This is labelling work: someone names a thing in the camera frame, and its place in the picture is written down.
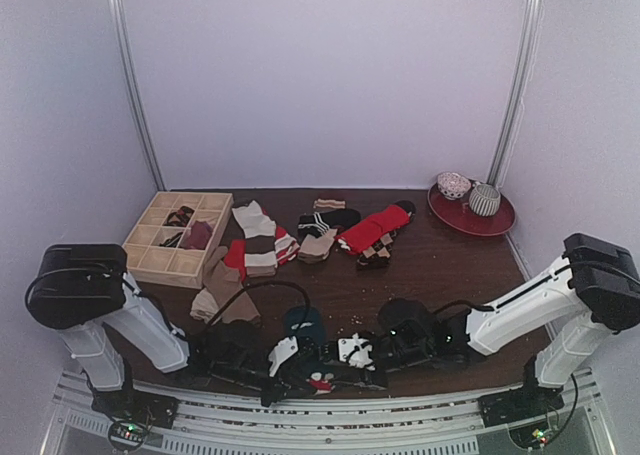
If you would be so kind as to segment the left aluminium corner post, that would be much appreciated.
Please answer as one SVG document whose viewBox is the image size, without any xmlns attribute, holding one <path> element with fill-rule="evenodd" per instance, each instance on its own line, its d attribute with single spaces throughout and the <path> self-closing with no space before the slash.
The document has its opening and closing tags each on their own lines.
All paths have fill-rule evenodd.
<svg viewBox="0 0 640 455">
<path fill-rule="evenodd" d="M 134 58 L 126 22 L 123 0 L 107 0 L 115 30 L 120 62 L 124 75 L 127 100 L 137 138 L 141 144 L 142 153 L 149 169 L 154 185 L 158 191 L 164 191 L 166 185 L 161 173 L 160 164 L 152 141 L 147 122 L 144 105 L 135 72 Z"/>
</svg>

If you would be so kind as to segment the argyle brown sock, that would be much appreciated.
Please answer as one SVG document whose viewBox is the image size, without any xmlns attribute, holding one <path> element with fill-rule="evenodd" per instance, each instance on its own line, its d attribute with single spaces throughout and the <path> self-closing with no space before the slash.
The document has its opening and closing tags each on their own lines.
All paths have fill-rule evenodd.
<svg viewBox="0 0 640 455">
<path fill-rule="evenodd" d="M 391 262 L 397 236 L 398 231 L 393 230 L 366 248 L 357 258 L 356 269 L 360 271 L 386 269 Z"/>
</svg>

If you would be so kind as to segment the dark teal sock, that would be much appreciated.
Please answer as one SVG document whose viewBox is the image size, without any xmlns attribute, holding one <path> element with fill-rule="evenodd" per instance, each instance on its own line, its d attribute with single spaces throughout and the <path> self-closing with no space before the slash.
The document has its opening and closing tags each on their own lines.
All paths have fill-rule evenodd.
<svg viewBox="0 0 640 455">
<path fill-rule="evenodd" d="M 323 345 L 326 340 L 326 329 L 321 313 L 304 306 L 289 309 L 283 317 L 284 334 L 286 337 L 303 337 L 311 339 L 316 345 Z"/>
</svg>

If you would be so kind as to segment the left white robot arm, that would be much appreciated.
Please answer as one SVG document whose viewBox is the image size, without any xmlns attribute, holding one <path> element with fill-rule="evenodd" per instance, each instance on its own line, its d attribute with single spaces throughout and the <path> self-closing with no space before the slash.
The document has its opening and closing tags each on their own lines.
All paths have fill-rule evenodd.
<svg viewBox="0 0 640 455">
<path fill-rule="evenodd" d="M 310 340 L 300 333 L 311 305 L 304 305 L 293 331 L 269 355 L 257 355 L 245 339 L 253 325 L 222 319 L 249 290 L 235 290 L 200 332 L 190 334 L 170 321 L 156 297 L 141 289 L 127 269 L 121 246 L 66 244 L 45 251 L 24 303 L 40 325 L 63 339 L 85 374 L 93 409 L 104 414 L 133 419 L 143 408 L 166 402 L 134 388 L 131 365 L 113 347 L 108 329 L 182 386 L 230 380 L 258 391 L 264 406 L 315 394 L 311 365 L 303 358 Z"/>
</svg>

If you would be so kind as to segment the black white striped sock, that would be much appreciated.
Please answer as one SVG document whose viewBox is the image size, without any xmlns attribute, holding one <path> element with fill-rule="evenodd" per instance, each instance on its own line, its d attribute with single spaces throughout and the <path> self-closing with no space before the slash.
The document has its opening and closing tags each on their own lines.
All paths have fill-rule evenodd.
<svg viewBox="0 0 640 455">
<path fill-rule="evenodd" d="M 299 217 L 298 236 L 308 235 L 319 238 L 332 229 L 349 229 L 361 221 L 359 211 L 349 208 L 335 209 L 327 212 L 314 212 Z"/>
</svg>

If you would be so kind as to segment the white patterned bowl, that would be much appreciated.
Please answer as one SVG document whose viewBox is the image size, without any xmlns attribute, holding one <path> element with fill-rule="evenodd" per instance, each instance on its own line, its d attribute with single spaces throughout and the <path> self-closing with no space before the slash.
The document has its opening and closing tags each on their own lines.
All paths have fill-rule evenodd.
<svg viewBox="0 0 640 455">
<path fill-rule="evenodd" d="M 442 172 L 437 176 L 437 188 L 447 200 L 458 200 L 467 194 L 471 188 L 471 181 L 457 172 Z"/>
</svg>

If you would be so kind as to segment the tan brown sock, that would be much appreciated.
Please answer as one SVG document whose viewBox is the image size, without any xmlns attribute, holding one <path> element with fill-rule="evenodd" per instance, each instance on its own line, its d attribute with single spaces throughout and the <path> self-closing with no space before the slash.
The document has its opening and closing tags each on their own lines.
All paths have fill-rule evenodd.
<svg viewBox="0 0 640 455">
<path fill-rule="evenodd" d="M 218 246 L 203 266 L 203 288 L 214 296 L 220 309 L 243 288 L 239 272 L 223 262 L 227 253 L 226 247 Z M 257 307 L 247 293 L 240 295 L 221 315 L 221 321 L 225 323 L 244 320 L 258 325 L 260 319 Z"/>
</svg>

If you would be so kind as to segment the wooden compartment box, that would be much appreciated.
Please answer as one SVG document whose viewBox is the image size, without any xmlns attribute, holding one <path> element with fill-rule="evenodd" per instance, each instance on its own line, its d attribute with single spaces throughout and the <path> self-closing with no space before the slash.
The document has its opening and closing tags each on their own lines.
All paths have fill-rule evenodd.
<svg viewBox="0 0 640 455">
<path fill-rule="evenodd" d="M 233 202 L 224 192 L 157 192 L 124 242 L 128 271 L 138 282 L 199 289 Z"/>
</svg>

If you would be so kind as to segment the right aluminium corner post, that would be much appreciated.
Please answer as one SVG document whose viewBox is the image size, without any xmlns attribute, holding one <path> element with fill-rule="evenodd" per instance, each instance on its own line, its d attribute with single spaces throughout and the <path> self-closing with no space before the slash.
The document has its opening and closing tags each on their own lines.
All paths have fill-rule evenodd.
<svg viewBox="0 0 640 455">
<path fill-rule="evenodd" d="M 487 177 L 487 182 L 498 188 L 502 187 L 506 179 L 524 111 L 524 93 L 534 64 L 542 11 L 543 0 L 526 0 L 511 87 Z"/>
</svg>

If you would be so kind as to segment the black sock in box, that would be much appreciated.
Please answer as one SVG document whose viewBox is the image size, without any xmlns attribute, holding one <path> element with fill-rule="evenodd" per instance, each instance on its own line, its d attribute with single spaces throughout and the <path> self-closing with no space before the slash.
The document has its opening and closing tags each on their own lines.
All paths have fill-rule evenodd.
<svg viewBox="0 0 640 455">
<path fill-rule="evenodd" d="M 180 241 L 182 239 L 183 233 L 182 232 L 176 232 L 174 234 L 172 234 L 171 236 L 167 237 L 166 239 L 164 239 L 159 246 L 160 247 L 164 247 L 164 248 L 178 248 L 180 245 Z"/>
</svg>

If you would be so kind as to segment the beige brown striped sock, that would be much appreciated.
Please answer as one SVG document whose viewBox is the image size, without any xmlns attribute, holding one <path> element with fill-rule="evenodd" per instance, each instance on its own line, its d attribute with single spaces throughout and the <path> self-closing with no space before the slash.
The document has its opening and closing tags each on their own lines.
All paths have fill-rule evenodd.
<svg viewBox="0 0 640 455">
<path fill-rule="evenodd" d="M 276 223 L 255 200 L 232 208 L 244 234 L 244 265 L 249 278 L 273 276 L 278 261 L 275 252 Z"/>
</svg>

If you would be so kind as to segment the red round tray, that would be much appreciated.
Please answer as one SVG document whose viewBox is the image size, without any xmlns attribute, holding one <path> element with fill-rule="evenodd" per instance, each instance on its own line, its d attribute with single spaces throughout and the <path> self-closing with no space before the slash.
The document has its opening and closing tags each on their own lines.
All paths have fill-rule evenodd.
<svg viewBox="0 0 640 455">
<path fill-rule="evenodd" d="M 477 237 L 495 237 L 505 235 L 516 224 L 516 213 L 511 202 L 503 197 L 498 212 L 490 217 L 475 214 L 468 203 L 469 196 L 448 200 L 436 184 L 428 191 L 429 208 L 445 225 L 459 232 Z"/>
</svg>

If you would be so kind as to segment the aluminium corner post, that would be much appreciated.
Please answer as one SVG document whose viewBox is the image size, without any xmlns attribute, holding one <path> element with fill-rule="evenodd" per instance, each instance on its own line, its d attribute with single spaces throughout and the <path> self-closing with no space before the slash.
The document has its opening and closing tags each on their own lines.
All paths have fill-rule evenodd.
<svg viewBox="0 0 640 455">
<path fill-rule="evenodd" d="M 487 177 L 487 182 L 498 188 L 502 187 L 506 179 L 524 111 L 524 93 L 534 64 L 542 11 L 543 0 L 526 0 L 511 87 Z"/>
<path fill-rule="evenodd" d="M 152 141 L 147 122 L 144 105 L 135 72 L 134 58 L 126 22 L 123 0 L 107 0 L 115 30 L 120 62 L 124 75 L 127 100 L 137 138 L 141 144 L 142 153 L 149 169 L 154 185 L 158 191 L 164 191 L 166 185 L 161 173 L 160 164 Z"/>
</svg>

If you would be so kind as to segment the maroon sock in box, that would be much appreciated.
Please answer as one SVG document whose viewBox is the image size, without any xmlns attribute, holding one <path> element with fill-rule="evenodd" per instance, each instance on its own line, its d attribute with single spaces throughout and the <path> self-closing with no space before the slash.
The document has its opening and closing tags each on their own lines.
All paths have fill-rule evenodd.
<svg viewBox="0 0 640 455">
<path fill-rule="evenodd" d="M 205 250 L 213 234 L 213 228 L 205 221 L 195 221 L 183 236 L 180 247 L 185 250 Z"/>
</svg>

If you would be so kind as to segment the argyle black red orange sock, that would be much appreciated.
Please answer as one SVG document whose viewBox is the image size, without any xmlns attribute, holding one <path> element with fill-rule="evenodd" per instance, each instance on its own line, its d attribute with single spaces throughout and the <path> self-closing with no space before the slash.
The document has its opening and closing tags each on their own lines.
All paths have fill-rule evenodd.
<svg viewBox="0 0 640 455">
<path fill-rule="evenodd" d="M 181 206 L 177 210 L 170 212 L 167 216 L 164 226 L 167 227 L 187 227 L 190 223 L 195 210 L 188 206 Z"/>
</svg>

